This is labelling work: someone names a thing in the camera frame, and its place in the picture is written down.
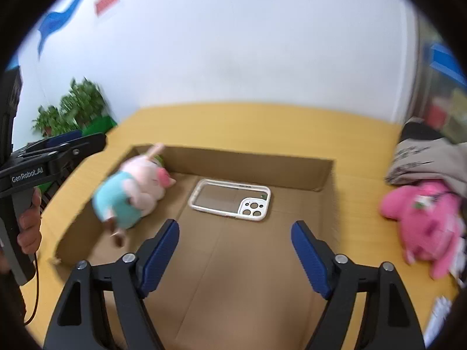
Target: green plant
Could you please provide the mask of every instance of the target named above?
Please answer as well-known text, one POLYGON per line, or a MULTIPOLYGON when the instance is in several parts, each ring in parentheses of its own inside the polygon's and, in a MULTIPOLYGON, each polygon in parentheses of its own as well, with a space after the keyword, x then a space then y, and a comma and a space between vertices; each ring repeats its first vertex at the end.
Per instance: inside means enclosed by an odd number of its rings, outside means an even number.
POLYGON ((67 121, 74 120, 80 128, 85 128, 92 120, 101 117, 106 106, 99 87, 86 78, 81 83, 72 79, 68 94, 60 101, 60 111, 67 121))
POLYGON ((50 105, 47 109, 40 106, 38 112, 39 116, 33 120, 33 130, 41 133, 45 138, 79 129, 76 123, 69 120, 53 105, 50 105))

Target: gray fabric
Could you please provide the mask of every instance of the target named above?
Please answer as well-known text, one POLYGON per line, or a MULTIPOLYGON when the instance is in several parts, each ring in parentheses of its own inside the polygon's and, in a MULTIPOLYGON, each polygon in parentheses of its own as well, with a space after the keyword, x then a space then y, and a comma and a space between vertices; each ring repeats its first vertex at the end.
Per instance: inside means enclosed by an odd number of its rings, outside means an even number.
POLYGON ((453 192, 467 197, 467 143, 453 145, 445 138, 399 143, 386 182, 402 185, 426 179, 442 179, 453 192))

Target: turquoise clothing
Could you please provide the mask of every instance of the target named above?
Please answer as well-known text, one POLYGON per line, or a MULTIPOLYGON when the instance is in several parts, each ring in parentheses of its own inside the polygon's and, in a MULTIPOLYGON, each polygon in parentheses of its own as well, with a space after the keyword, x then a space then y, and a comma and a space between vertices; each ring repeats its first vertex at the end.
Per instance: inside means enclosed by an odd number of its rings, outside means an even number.
POLYGON ((102 183, 93 196, 93 207, 101 222, 106 212, 115 213, 116 224, 121 229, 129 229, 141 219, 141 210, 128 203, 129 196, 123 190, 123 181, 133 179, 128 172, 118 171, 102 183))

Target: plush toy ear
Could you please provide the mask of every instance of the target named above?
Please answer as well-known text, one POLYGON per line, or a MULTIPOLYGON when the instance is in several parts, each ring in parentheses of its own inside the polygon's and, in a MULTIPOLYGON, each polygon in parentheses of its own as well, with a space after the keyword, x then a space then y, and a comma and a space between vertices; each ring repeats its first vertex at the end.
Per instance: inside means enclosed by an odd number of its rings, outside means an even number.
POLYGON ((164 188, 172 187, 175 184, 175 179, 172 179, 165 168, 159 167, 157 168, 157 178, 159 179, 159 183, 164 188))
POLYGON ((156 155, 159 155, 160 153, 162 153, 162 151, 164 151, 164 144, 163 143, 156 143, 154 146, 150 147, 150 149, 148 151, 146 151, 146 156, 152 160, 156 155))
POLYGON ((412 197, 417 190, 418 188, 415 185, 404 185, 389 192, 381 201, 381 215, 393 220, 399 220, 403 207, 406 204, 412 204, 412 197))

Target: stuffed animal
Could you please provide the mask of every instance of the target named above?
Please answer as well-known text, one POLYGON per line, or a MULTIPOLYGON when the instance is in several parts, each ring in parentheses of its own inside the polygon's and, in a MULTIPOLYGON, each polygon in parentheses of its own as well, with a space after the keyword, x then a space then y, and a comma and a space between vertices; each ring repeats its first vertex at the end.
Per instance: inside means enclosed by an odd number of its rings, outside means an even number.
POLYGON ((126 230, 151 213, 165 189, 175 183, 159 160, 163 149, 158 143, 125 161, 94 193, 94 211, 118 247, 123 246, 126 230))
POLYGON ((388 193, 380 210, 383 216, 399 221, 405 261, 432 261, 430 275, 438 279, 449 272, 461 240, 460 204, 461 198, 443 181, 428 180, 388 193))

